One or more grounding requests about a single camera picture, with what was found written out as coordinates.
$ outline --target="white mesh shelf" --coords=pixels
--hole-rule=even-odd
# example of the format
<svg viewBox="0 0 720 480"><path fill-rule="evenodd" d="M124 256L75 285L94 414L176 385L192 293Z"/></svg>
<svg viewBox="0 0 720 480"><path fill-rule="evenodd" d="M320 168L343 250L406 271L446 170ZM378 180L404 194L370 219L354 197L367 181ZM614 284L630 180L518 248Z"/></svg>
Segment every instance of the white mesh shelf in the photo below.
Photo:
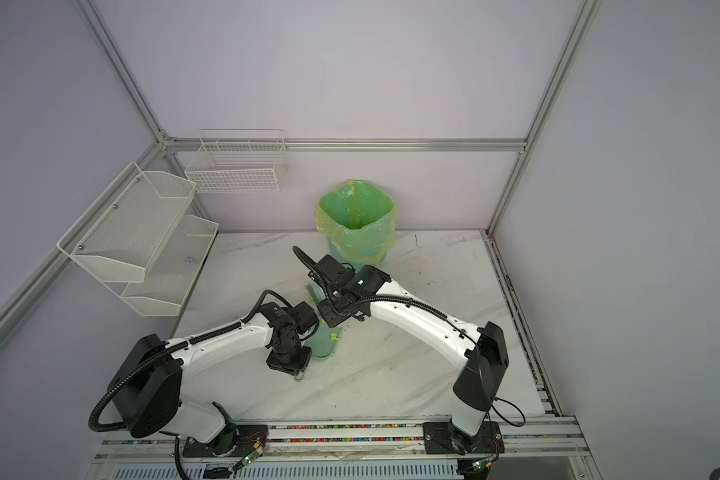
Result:
<svg viewBox="0 0 720 480"><path fill-rule="evenodd" d="M195 183L161 171L137 173L66 251L99 282L144 282L195 195Z"/></svg>
<svg viewBox="0 0 720 480"><path fill-rule="evenodd" d="M218 228L197 216L182 216L144 282L128 283L120 298L142 316L178 316Z"/></svg>
<svg viewBox="0 0 720 480"><path fill-rule="evenodd" d="M201 146L186 168L203 194L280 190L288 171L281 130L199 130Z"/></svg>

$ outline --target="trash bag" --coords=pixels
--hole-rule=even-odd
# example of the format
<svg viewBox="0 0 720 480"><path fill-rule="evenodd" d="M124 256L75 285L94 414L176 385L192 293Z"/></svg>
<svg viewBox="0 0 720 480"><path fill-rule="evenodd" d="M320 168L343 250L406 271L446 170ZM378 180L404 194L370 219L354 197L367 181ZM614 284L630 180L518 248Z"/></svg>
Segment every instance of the trash bag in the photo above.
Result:
<svg viewBox="0 0 720 480"><path fill-rule="evenodd" d="M315 219L317 231L346 260L377 265L394 243L398 210L380 188L350 180L320 199Z"/></svg>

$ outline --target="green trash can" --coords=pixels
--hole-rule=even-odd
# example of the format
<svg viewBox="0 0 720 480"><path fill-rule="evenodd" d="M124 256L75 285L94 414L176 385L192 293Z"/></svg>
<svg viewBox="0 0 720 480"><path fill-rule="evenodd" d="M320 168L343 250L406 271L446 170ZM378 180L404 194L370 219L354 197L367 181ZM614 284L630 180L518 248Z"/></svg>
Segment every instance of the green trash can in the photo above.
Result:
<svg viewBox="0 0 720 480"><path fill-rule="evenodd" d="M363 180L350 180L324 195L315 210L317 231L339 261L356 270L384 260L394 243L398 211L384 190Z"/></svg>

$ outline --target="white marble table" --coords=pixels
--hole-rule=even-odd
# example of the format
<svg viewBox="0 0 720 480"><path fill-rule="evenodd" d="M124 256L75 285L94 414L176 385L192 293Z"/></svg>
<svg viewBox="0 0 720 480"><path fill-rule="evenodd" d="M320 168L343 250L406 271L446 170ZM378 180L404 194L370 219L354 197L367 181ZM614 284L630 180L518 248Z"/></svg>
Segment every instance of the white marble table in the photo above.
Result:
<svg viewBox="0 0 720 480"><path fill-rule="evenodd" d="M264 289L293 305L306 300L312 281L293 245L315 260L328 253L325 237L317 233L220 234L176 336L245 315ZM499 396L526 416L544 414L479 231L400 232L379 268L444 312L481 326L487 321L499 325L510 359ZM205 370L183 390L249 420L442 416L459 402L451 390L459 371L428 345L373 318L347 320L342 327L334 353L312 360L300 382L270 370L265 362L269 350L257 349ZM517 416L503 404L497 408L507 417Z"/></svg>

